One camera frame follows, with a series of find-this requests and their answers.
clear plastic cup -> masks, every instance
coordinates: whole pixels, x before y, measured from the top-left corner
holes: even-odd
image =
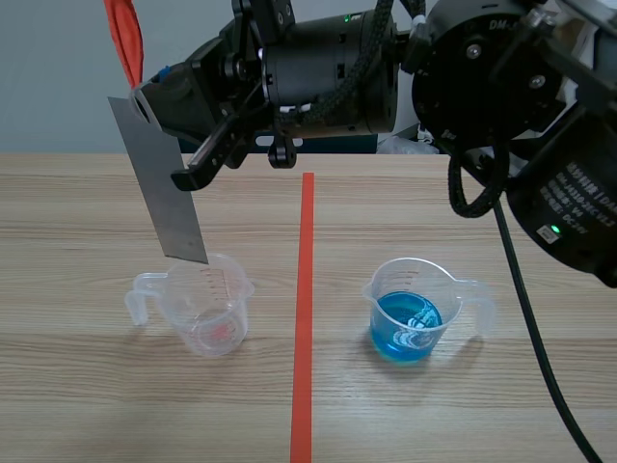
[[[235,349],[248,331],[247,300],[255,292],[232,258],[209,254],[209,264],[180,262],[167,273],[135,278],[124,303],[137,326],[148,323],[146,299],[196,354],[216,357]]]
[[[495,303],[484,285],[456,280],[428,260],[386,262],[362,295],[372,305],[370,330],[375,347],[396,362],[415,362],[430,355],[463,308],[475,310],[479,335],[488,334],[495,320]]]

blue liquid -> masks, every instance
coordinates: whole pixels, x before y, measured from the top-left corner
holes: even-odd
[[[425,297],[411,292],[393,292],[377,301],[390,317],[410,328],[437,328],[442,317]],[[383,317],[376,309],[371,320],[371,338],[377,350],[395,362],[415,362],[429,355],[442,332],[405,330]]]

robotic arm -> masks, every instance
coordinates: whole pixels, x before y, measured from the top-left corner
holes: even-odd
[[[232,0],[234,20],[219,37],[131,94],[140,118],[200,145],[170,173],[176,187],[199,190],[224,164],[239,168],[256,131],[275,133],[278,169],[294,167],[294,137],[392,131],[402,68],[415,76],[421,123],[451,155],[454,210],[479,217],[505,191],[541,248],[617,287],[617,76],[571,56],[553,36],[553,15],[528,0],[440,0],[407,32],[396,30],[392,3],[297,23],[289,0]],[[617,16],[597,0],[563,3],[617,37]],[[577,104],[561,115],[568,78]],[[512,142],[549,127],[539,140]],[[481,147],[495,156],[478,156]],[[515,157],[525,166],[512,177]],[[486,187],[472,204],[462,168]]]

measuring cup handle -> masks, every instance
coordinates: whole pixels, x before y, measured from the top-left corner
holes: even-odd
[[[458,282],[458,294],[463,298],[463,309],[472,306],[475,310],[475,331],[487,336],[496,319],[496,305],[489,288],[479,282]]]
[[[124,305],[131,315],[135,326],[148,324],[147,297],[161,296],[161,283],[167,278],[167,273],[144,273],[133,281],[133,289],[124,296]]]

metal plate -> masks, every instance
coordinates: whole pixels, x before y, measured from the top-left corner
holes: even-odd
[[[184,169],[176,138],[140,121],[125,98],[109,98],[126,152],[169,258],[208,263],[191,193],[179,191],[170,177]]]

